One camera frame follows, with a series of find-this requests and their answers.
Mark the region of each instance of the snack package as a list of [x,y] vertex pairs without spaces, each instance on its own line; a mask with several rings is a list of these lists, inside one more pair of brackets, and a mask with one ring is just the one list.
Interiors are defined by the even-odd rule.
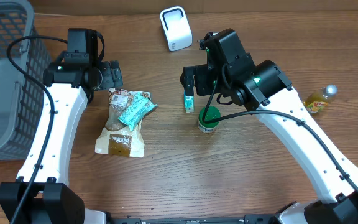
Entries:
[[131,105],[125,109],[124,113],[118,118],[123,124],[129,126],[131,131],[143,119],[143,117],[157,105],[150,99],[142,96],[142,93],[136,93]]
[[144,141],[140,133],[142,121],[131,131],[118,120],[118,117],[131,105],[137,93],[150,98],[148,92],[109,89],[109,118],[96,140],[95,153],[127,157],[144,156]]

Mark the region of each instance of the gray basket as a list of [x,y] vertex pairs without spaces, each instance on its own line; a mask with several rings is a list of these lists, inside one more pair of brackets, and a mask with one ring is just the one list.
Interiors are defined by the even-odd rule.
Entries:
[[[0,0],[0,160],[25,159],[41,116],[44,93],[6,58],[10,42],[36,35],[34,10],[26,0]],[[12,49],[17,64],[42,81],[50,63],[41,39],[24,40]]]

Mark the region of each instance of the blue plastic wrapper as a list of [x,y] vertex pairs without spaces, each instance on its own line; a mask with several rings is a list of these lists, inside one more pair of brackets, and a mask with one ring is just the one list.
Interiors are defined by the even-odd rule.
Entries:
[[157,104],[153,104],[149,99],[137,93],[131,105],[118,118],[123,124],[128,125],[129,129],[133,131],[141,119],[150,111],[152,111]]

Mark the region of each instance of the wooden table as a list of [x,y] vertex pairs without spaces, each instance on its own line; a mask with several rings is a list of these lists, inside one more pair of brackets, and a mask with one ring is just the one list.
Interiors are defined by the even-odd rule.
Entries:
[[[190,14],[188,19],[193,45],[170,53],[158,15],[36,18],[43,35],[66,39],[69,27],[100,31],[105,59],[120,61],[124,88],[150,91],[158,103],[143,122],[144,158],[100,155],[94,144],[108,118],[108,94],[95,94],[81,117],[70,161],[70,188],[87,208],[114,217],[228,217],[272,213],[294,200],[316,198],[290,153],[255,117],[230,119],[214,134],[203,134],[196,120],[208,98],[196,96],[196,112],[185,113],[182,67],[206,63],[196,39],[229,27],[255,63],[273,60],[302,98],[337,85],[336,101],[316,121],[358,166],[358,11]],[[61,43],[45,43],[53,56],[65,50]],[[222,114],[243,110],[218,107]],[[0,182],[13,181],[22,164],[0,161]],[[1,208],[0,223],[7,223]]]

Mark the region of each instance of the white label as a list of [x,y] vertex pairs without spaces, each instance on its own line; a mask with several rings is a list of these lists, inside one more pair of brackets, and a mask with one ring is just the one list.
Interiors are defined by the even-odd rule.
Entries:
[[114,94],[111,99],[113,105],[126,107],[128,102],[128,96]]

